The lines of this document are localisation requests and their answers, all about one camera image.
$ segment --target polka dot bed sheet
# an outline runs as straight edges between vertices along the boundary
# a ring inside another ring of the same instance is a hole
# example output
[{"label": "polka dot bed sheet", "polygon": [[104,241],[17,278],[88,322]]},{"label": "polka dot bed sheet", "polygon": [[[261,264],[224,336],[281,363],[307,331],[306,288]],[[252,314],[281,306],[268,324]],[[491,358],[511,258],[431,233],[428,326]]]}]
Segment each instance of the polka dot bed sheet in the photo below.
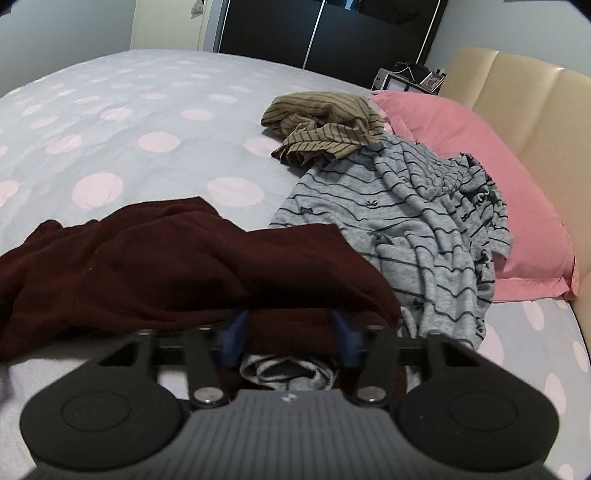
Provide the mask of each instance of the polka dot bed sheet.
[{"label": "polka dot bed sheet", "polygon": [[[48,218],[74,225],[147,200],[202,196],[240,227],[266,228],[301,172],[271,158],[279,142],[259,120],[275,96],[303,90],[368,94],[262,60],[158,50],[78,64],[9,93],[0,99],[0,254]],[[591,371],[570,306],[494,304],[486,324],[480,353],[542,391],[560,414],[547,465],[584,480]],[[18,430],[26,401],[112,342],[57,342],[9,366],[0,478],[22,478],[34,466]],[[159,381],[187,397],[182,372],[166,369]]]}]

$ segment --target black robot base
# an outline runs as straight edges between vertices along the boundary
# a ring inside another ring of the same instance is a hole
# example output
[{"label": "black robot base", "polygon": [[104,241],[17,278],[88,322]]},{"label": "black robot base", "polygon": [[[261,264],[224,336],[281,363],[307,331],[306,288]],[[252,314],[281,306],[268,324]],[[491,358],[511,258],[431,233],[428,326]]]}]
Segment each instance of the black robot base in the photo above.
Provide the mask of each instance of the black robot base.
[{"label": "black robot base", "polygon": [[[340,390],[240,390],[215,364],[239,359],[248,312],[157,339],[139,332],[33,397],[21,433],[37,468],[27,480],[550,480],[543,466],[558,415],[540,392],[443,335],[398,339],[335,312]],[[155,379],[183,365],[189,401]],[[391,396],[398,365],[423,383]]]}]

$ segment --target picture frame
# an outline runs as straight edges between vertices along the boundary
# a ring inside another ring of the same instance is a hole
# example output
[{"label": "picture frame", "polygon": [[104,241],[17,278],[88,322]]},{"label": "picture frame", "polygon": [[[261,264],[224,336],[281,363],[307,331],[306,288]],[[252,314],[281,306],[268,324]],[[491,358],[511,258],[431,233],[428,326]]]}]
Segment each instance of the picture frame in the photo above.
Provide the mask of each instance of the picture frame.
[{"label": "picture frame", "polygon": [[433,93],[441,86],[443,80],[445,80],[445,74],[431,72],[419,85]]}]

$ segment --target black wardrobe door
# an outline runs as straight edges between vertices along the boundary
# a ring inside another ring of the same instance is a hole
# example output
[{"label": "black wardrobe door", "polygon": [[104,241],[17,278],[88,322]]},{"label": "black wardrobe door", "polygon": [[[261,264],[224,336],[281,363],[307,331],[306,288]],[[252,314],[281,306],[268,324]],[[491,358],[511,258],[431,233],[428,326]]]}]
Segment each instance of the black wardrobe door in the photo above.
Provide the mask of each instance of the black wardrobe door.
[{"label": "black wardrobe door", "polygon": [[437,3],[327,0],[306,69],[371,88],[381,67],[417,61]]},{"label": "black wardrobe door", "polygon": [[319,11],[313,0],[230,0],[220,52],[302,67]]}]

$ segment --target white wall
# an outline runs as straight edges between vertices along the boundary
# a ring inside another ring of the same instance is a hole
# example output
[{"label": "white wall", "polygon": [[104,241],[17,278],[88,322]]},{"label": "white wall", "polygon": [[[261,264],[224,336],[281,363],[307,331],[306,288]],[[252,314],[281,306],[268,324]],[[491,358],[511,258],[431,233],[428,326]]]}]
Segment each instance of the white wall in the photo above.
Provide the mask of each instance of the white wall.
[{"label": "white wall", "polygon": [[526,55],[591,75],[591,22],[569,2],[449,0],[426,64],[445,68],[464,46]]},{"label": "white wall", "polygon": [[0,18],[0,97],[67,66],[129,50],[135,0],[20,0]]}]

